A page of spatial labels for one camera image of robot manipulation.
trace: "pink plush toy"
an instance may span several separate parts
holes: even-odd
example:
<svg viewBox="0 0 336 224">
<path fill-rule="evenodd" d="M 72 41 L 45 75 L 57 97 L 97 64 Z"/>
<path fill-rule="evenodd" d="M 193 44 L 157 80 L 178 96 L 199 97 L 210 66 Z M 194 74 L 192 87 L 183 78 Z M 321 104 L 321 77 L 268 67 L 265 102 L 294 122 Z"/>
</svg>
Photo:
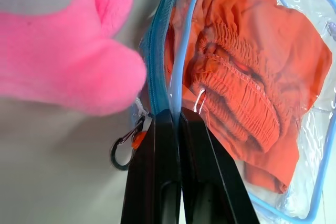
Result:
<svg viewBox="0 0 336 224">
<path fill-rule="evenodd" d="M 132 104 L 146 78 L 112 40 L 133 0 L 0 0 L 0 96 L 93 115 Z"/>
</svg>

